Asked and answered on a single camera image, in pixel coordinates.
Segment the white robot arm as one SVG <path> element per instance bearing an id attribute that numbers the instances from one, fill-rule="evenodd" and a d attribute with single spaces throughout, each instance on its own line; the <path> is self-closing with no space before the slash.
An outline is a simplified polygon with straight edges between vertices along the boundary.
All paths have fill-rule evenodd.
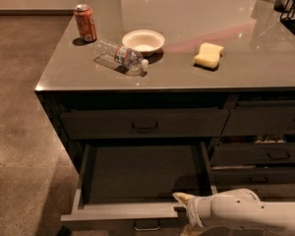
<path id="1" fill-rule="evenodd" d="M 215 227 L 262 229 L 295 236 L 295 202 L 263 202 L 249 189 L 235 189 L 207 197 L 177 192 L 174 199 L 186 209 L 183 236 Z"/>

